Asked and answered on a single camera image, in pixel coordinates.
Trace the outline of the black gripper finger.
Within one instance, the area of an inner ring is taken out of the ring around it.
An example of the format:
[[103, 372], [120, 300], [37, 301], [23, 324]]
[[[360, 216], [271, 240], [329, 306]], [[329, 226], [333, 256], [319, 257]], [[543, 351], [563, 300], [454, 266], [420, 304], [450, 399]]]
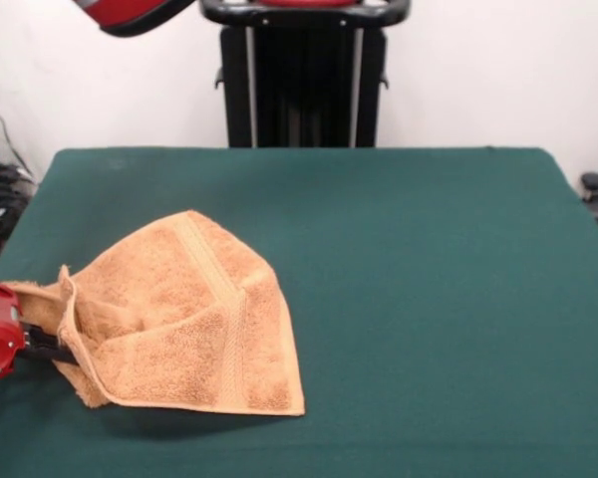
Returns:
[[16, 352], [16, 356], [22, 359], [51, 360], [61, 363], [75, 364], [76, 358], [67, 348], [45, 347], [29, 345]]
[[58, 338], [53, 334], [46, 333], [39, 326], [22, 323], [21, 329], [28, 348], [57, 348], [59, 346]]

